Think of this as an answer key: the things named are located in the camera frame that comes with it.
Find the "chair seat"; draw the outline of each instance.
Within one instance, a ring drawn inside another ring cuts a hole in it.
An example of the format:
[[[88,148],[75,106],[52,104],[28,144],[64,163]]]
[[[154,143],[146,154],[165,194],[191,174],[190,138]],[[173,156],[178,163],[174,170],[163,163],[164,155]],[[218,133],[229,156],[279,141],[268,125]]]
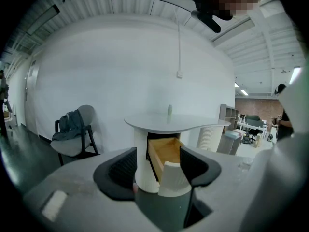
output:
[[[90,138],[88,133],[85,135],[85,148],[90,145]],[[58,141],[54,140],[50,143],[51,147],[57,151],[58,153],[69,156],[75,157],[82,152],[82,138],[74,138],[70,140]]]

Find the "person wearing headphones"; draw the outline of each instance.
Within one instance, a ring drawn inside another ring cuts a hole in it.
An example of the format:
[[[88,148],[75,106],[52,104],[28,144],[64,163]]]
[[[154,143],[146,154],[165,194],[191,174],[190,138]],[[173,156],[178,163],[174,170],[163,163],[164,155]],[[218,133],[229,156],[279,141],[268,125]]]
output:
[[[275,94],[280,94],[285,88],[286,88],[285,84],[283,83],[279,84],[275,90]],[[281,119],[278,121],[277,140],[281,140],[282,138],[285,137],[290,137],[293,132],[294,131],[291,121],[288,115],[286,114],[285,110],[283,110]]]

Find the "curved tabletop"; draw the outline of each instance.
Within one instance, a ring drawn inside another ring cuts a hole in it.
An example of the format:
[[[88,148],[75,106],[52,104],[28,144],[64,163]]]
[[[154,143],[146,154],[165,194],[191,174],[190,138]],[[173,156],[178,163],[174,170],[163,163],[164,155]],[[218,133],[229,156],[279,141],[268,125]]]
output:
[[[197,115],[144,113],[125,117],[130,126],[159,134],[179,133],[193,128],[228,126],[231,123]]]

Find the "door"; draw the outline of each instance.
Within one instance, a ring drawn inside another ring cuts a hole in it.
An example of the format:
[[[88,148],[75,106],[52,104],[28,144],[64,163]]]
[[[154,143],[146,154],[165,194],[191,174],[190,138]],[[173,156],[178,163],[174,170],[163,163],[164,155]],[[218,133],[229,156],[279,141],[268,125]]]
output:
[[[42,58],[42,51],[32,57],[30,68],[27,74],[27,82],[25,89],[25,117],[26,127],[34,134],[38,134],[36,117],[35,117],[35,86],[38,77],[38,71]]]

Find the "polished concrete floor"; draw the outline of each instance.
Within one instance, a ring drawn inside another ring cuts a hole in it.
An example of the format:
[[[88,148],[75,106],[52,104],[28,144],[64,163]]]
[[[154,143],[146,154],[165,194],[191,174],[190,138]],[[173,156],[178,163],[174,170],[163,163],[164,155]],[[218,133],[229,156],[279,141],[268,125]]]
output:
[[[0,137],[0,149],[7,173],[21,194],[60,167],[58,154],[49,143],[21,126],[8,129],[8,139]],[[64,157],[63,161],[72,160]]]

